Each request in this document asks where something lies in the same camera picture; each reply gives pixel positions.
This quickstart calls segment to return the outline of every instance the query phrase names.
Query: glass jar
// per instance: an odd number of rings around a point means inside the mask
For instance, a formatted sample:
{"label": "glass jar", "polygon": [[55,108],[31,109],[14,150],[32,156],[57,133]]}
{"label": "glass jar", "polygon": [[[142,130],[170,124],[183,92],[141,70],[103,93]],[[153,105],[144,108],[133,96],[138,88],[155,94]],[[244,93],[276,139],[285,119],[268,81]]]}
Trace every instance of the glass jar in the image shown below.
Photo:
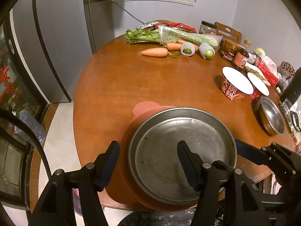
{"label": "glass jar", "polygon": [[240,48],[241,47],[236,42],[229,39],[224,39],[220,55],[223,59],[231,63]]}
{"label": "glass jar", "polygon": [[216,25],[202,20],[199,34],[214,34],[215,35],[216,29],[217,29]]}

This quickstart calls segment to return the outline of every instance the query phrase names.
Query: small bottle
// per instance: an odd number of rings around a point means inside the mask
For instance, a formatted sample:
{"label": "small bottle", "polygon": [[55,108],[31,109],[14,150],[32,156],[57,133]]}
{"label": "small bottle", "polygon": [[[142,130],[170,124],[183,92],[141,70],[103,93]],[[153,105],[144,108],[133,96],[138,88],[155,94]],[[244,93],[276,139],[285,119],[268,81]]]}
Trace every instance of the small bottle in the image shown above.
{"label": "small bottle", "polygon": [[250,46],[251,46],[251,42],[249,42],[247,39],[243,41],[243,48],[244,48],[246,51],[249,51],[249,50],[250,50]]}
{"label": "small bottle", "polygon": [[248,61],[249,53],[247,50],[241,48],[237,51],[231,65],[234,69],[242,71],[245,67],[246,62]]}

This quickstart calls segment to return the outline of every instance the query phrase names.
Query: metal bolt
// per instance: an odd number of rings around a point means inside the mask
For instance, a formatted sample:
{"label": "metal bolt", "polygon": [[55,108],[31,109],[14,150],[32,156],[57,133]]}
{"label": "metal bolt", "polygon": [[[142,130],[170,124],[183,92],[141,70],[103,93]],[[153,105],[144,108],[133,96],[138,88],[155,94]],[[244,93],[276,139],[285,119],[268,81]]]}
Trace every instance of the metal bolt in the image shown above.
{"label": "metal bolt", "polygon": [[208,162],[204,162],[203,167],[206,168],[206,169],[209,169],[211,167],[211,165]]}
{"label": "metal bolt", "polygon": [[92,169],[94,167],[94,163],[88,163],[87,165],[86,165],[86,168],[88,168],[88,169]]}
{"label": "metal bolt", "polygon": [[239,169],[239,168],[236,168],[234,171],[238,175],[241,175],[243,173],[243,171],[241,169]]}
{"label": "metal bolt", "polygon": [[57,169],[55,171],[55,175],[60,175],[60,174],[62,174],[62,172],[63,172],[63,169]]}

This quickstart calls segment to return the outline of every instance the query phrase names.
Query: jar lid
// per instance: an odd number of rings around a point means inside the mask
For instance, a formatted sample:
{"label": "jar lid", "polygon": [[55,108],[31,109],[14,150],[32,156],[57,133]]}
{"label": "jar lid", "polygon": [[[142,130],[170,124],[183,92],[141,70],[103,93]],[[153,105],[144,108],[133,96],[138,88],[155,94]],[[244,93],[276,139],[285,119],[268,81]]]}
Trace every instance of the jar lid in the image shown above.
{"label": "jar lid", "polygon": [[224,42],[232,47],[237,48],[237,50],[241,48],[241,46],[239,44],[237,44],[236,42],[234,42],[230,39],[224,39]]}
{"label": "jar lid", "polygon": [[251,46],[251,42],[248,41],[247,39],[243,41],[244,44],[246,44],[248,47]]}
{"label": "jar lid", "polygon": [[217,26],[215,24],[211,24],[211,23],[209,23],[207,21],[204,21],[204,20],[202,20],[201,24],[205,25],[205,26],[208,26],[208,27],[211,27],[213,29],[217,29]]}
{"label": "jar lid", "polygon": [[249,58],[249,57],[250,57],[248,51],[245,50],[245,49],[243,49],[243,48],[240,48],[240,49],[238,50],[238,52],[239,52],[240,54],[244,55],[246,58]]}

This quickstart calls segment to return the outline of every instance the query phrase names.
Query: carrot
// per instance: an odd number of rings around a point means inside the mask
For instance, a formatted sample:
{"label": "carrot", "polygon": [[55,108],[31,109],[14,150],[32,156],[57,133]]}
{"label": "carrot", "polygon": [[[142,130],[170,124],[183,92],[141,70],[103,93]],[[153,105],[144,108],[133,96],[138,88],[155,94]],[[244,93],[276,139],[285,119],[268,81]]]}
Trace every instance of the carrot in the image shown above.
{"label": "carrot", "polygon": [[168,50],[163,47],[154,47],[141,51],[141,54],[150,57],[167,57]]}
{"label": "carrot", "polygon": [[166,48],[168,51],[177,51],[180,50],[181,44],[180,43],[173,43],[173,42],[168,42],[165,44]]}
{"label": "carrot", "polygon": [[[187,41],[178,39],[178,43],[179,43],[179,44],[183,44],[183,43],[185,43],[185,42],[187,42]],[[195,44],[193,44],[193,46],[195,46],[195,51],[198,51],[199,47],[198,47],[197,45],[195,45]]]}

